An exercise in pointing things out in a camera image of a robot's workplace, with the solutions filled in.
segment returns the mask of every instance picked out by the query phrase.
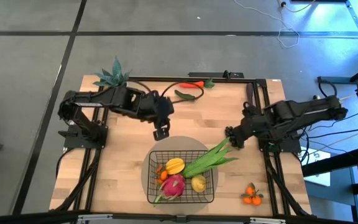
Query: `gray circular mat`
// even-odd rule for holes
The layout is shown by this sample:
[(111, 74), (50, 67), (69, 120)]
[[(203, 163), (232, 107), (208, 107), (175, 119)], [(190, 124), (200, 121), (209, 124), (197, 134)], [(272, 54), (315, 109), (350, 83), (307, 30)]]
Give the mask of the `gray circular mat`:
[[(209, 150), (203, 143), (189, 137), (184, 136), (174, 136), (169, 137), (164, 140), (157, 142), (153, 148), (147, 153), (143, 165), (142, 165), (142, 187), (147, 197), (147, 178), (149, 173), (149, 154), (152, 151), (205, 151)], [(218, 169), (212, 169), (213, 173), (213, 187), (214, 192), (218, 186)], [(163, 213), (169, 215), (179, 215), (179, 214), (194, 214), (197, 211), (201, 210), (207, 205), (207, 203), (175, 203), (175, 204), (157, 204), (155, 207), (161, 210)]]

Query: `wooden table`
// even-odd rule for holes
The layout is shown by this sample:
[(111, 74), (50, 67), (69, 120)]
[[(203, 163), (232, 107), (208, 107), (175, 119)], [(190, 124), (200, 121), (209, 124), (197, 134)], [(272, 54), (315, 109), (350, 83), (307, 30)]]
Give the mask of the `wooden table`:
[[(97, 91), (98, 87), (92, 84), (95, 81), (98, 81), (97, 76), (85, 75), (80, 91)], [(144, 83), (160, 93), (170, 84)], [(131, 86), (142, 89), (139, 85)], [(177, 100), (174, 89), (169, 90), (166, 95)], [(271, 103), (285, 99), (280, 80), (267, 80), (267, 89)], [(186, 90), (194, 95), (199, 94), (198, 91)], [(213, 89), (205, 90), (204, 96), (196, 102), (174, 105), (175, 112), (170, 115), (170, 135), (189, 136), (211, 148), (224, 139), (226, 126), (239, 125), (243, 118), (241, 111), (245, 100), (245, 84), (217, 83)], [(91, 119), (93, 109), (84, 108), (83, 111)], [(91, 211), (162, 214), (163, 211), (148, 203), (140, 182), (142, 163), (155, 144), (152, 135), (154, 126), (112, 112), (108, 114), (107, 125), (108, 140), (100, 158)], [(58, 207), (76, 185), (84, 151), (74, 149), (62, 159), (50, 208)], [(290, 153), (282, 153), (280, 156), (287, 188), (302, 208), (311, 213), (299, 161)], [(249, 138), (244, 149), (232, 151), (227, 157), (238, 157), (239, 160), (218, 168), (218, 187), (214, 201), (192, 215), (272, 216), (266, 170), (257, 139)], [(244, 205), (239, 198), (250, 182), (265, 196), (262, 205), (258, 207)], [(279, 213), (283, 213), (277, 186), (275, 192)], [(85, 206), (86, 193), (87, 186), (83, 191), (80, 208)]]

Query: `orange fruit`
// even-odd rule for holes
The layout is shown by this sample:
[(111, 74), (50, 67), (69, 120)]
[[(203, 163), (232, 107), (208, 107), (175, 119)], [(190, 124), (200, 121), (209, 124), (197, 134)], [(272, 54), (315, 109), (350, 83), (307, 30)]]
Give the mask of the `orange fruit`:
[(252, 197), (243, 197), (242, 200), (243, 200), (244, 203), (246, 203), (246, 204), (252, 203)]
[(255, 197), (252, 197), (252, 203), (254, 205), (260, 205), (262, 203), (262, 199), (258, 195), (256, 195)]
[(249, 195), (255, 194), (255, 189), (253, 189), (251, 186), (248, 186), (246, 189), (246, 194), (249, 194)]

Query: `dragon fruit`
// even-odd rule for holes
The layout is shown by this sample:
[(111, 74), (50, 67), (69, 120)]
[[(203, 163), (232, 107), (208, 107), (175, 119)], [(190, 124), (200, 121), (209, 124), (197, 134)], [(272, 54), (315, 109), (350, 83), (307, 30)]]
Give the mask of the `dragon fruit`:
[(175, 174), (170, 176), (164, 183), (162, 183), (160, 190), (161, 194), (157, 196), (154, 203), (157, 203), (161, 197), (173, 200), (183, 194), (185, 190), (185, 178), (181, 174)]

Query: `pineapple leaves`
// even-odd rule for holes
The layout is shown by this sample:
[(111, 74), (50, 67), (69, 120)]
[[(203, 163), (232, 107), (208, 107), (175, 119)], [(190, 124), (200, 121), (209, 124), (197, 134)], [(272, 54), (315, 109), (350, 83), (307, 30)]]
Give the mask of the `pineapple leaves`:
[(116, 56), (112, 65), (112, 74), (102, 68), (102, 73), (95, 73), (100, 78), (100, 82), (94, 82), (97, 86), (120, 86), (125, 85), (129, 79), (131, 71), (122, 74), (121, 64)]
[(105, 69), (103, 69), (103, 68), (102, 68), (102, 72), (103, 72), (103, 75), (104, 75), (105, 77), (112, 77), (112, 75), (111, 75), (108, 71), (106, 71)]
[(114, 76), (122, 75), (121, 64), (119, 63), (117, 56), (116, 56), (116, 59), (114, 60), (114, 64), (112, 65), (112, 74)]
[(129, 74), (131, 73), (131, 71), (132, 71), (132, 69), (131, 69), (129, 72), (126, 72), (126, 73), (124, 74), (124, 76), (123, 76), (123, 78), (122, 78), (122, 80), (123, 80), (124, 82), (128, 81), (128, 79), (129, 79)]
[(97, 85), (97, 86), (110, 86), (110, 84), (105, 83), (105, 82), (94, 82), (93, 84)]

